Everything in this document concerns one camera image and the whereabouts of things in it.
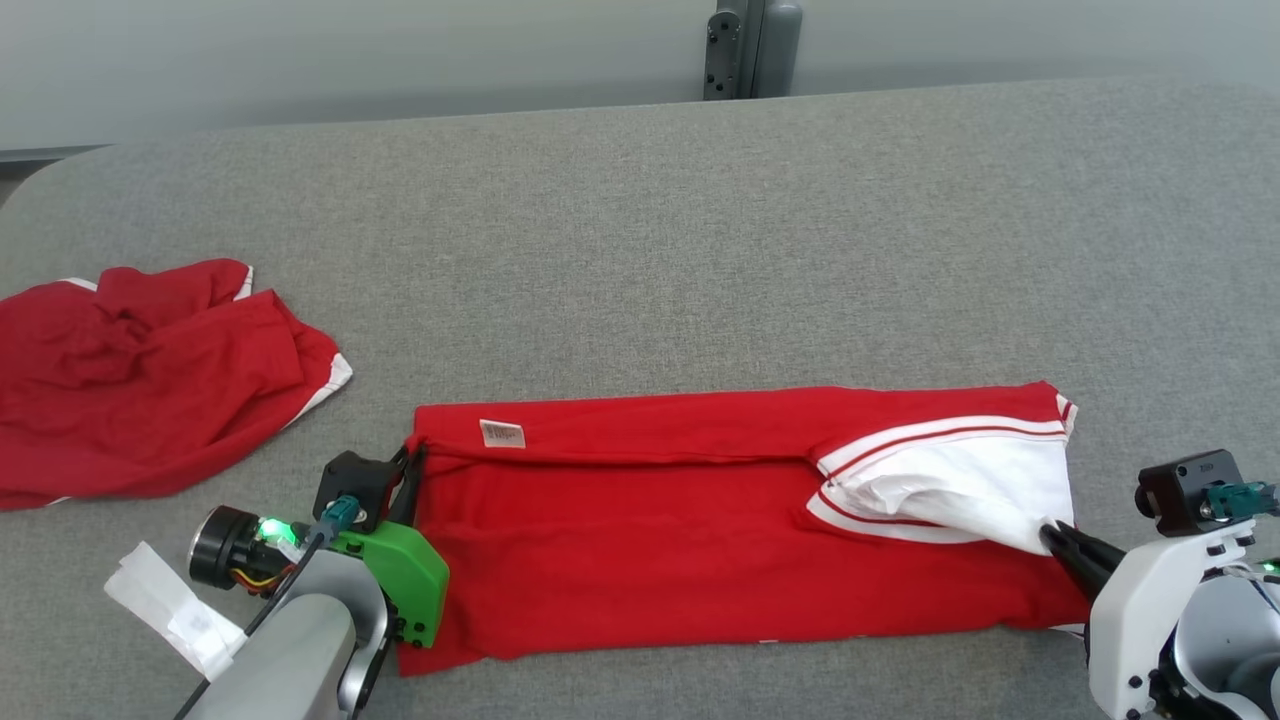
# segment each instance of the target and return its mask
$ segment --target cylindrical motor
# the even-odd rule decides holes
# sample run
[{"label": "cylindrical motor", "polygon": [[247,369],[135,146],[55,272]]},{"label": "cylindrical motor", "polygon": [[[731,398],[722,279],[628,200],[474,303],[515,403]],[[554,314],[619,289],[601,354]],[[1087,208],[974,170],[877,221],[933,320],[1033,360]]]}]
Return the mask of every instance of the cylindrical motor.
[{"label": "cylindrical motor", "polygon": [[266,542],[260,532],[262,524],[264,520],[252,512],[225,505],[215,507],[191,538],[191,551],[187,553],[187,573],[191,579],[230,589],[236,587],[233,569],[253,580],[283,573],[289,560]]}]

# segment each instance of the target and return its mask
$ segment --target white fabric with red stripe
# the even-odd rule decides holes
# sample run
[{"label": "white fabric with red stripe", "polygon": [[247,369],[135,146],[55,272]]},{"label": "white fabric with red stripe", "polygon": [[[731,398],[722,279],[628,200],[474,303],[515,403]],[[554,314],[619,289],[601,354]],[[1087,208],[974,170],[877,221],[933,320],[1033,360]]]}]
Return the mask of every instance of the white fabric with red stripe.
[{"label": "white fabric with red stripe", "polygon": [[1074,524],[1066,441],[1075,406],[1028,421],[975,415],[890,428],[818,461],[827,482],[809,500],[844,530],[928,543],[991,539],[1048,555],[1046,520]]}]

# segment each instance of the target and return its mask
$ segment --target gray table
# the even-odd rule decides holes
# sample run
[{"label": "gray table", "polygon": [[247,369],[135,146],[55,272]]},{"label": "gray table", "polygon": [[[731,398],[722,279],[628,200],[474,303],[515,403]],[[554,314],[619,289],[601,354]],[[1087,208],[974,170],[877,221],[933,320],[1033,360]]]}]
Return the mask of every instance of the gray table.
[{"label": "gray table", "polygon": [[[197,676],[102,593],[115,561],[146,539],[179,565],[216,503],[305,515],[324,460],[390,452],[424,402],[1047,378],[1082,406],[1080,525],[1144,542],[1147,464],[1224,446],[1276,479],[1277,241],[1280,99],[1158,78],[280,127],[59,163],[0,210],[0,296],[233,256],[356,378],[177,497],[0,518],[0,715],[168,717]],[[200,593],[241,623],[257,607]],[[367,716],[1098,717],[1083,655],[995,629],[541,656],[387,673]]]}]

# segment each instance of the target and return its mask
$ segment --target red stripe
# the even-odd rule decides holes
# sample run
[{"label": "red stripe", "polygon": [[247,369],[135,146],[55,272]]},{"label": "red stripe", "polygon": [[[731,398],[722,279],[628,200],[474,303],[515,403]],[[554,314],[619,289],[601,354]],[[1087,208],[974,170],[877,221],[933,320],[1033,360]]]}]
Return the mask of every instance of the red stripe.
[{"label": "red stripe", "polygon": [[938,525],[938,524],[934,524],[934,523],[927,523],[924,520],[913,520],[913,519],[908,519],[908,518],[904,518],[901,520],[872,520],[870,518],[860,518],[860,516],[854,515],[852,512],[845,510],[844,507],[836,505],[835,502],[831,501],[829,497],[827,497],[822,492],[818,493],[818,497],[820,497],[822,501],[827,503],[827,507],[831,507],[832,510],[835,510],[836,512],[840,512],[841,515],[844,515],[845,518],[849,518],[850,520],[858,520],[859,523],[872,523],[874,525],[918,525],[920,528],[941,528],[942,527],[942,525]]},{"label": "red stripe", "polygon": [[922,434],[922,436],[911,436],[911,437],[905,437],[905,438],[901,438],[901,439],[890,441],[890,442],[886,442],[884,445],[882,445],[879,447],[873,447],[872,450],[868,450],[867,452],[859,455],[858,457],[854,457],[849,462],[845,462],[840,468],[836,468],[831,473],[831,477],[835,478],[836,475],[838,475],[838,474],[844,473],[845,470],[850,469],[851,466],[861,462],[867,457],[869,457],[872,455],[876,455],[877,452],[884,450],[886,447],[893,447],[895,445],[902,445],[904,442],[911,442],[914,439],[928,439],[928,438],[933,438],[933,437],[954,436],[954,434],[957,434],[957,433],[970,433],[973,430],[1005,430],[1005,432],[1020,433],[1020,434],[1024,434],[1024,436],[1037,436],[1037,437],[1052,437],[1052,436],[1064,434],[1062,430],[1047,430],[1047,432],[1039,433],[1039,432],[1032,432],[1032,430],[1023,430],[1023,429],[1019,429],[1019,428],[1006,428],[1006,427],[1001,427],[1001,425],[980,425],[980,427],[973,427],[973,428],[955,428],[955,429],[951,429],[951,430],[938,430],[936,433],[925,433],[925,434]]}]

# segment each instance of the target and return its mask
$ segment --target barcode label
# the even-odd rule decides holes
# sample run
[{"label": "barcode label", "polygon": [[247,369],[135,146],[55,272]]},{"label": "barcode label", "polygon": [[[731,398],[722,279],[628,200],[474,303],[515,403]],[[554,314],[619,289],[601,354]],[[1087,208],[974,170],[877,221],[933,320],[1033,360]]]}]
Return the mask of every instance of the barcode label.
[{"label": "barcode label", "polygon": [[485,447],[525,447],[525,428],[497,420],[480,420]]}]

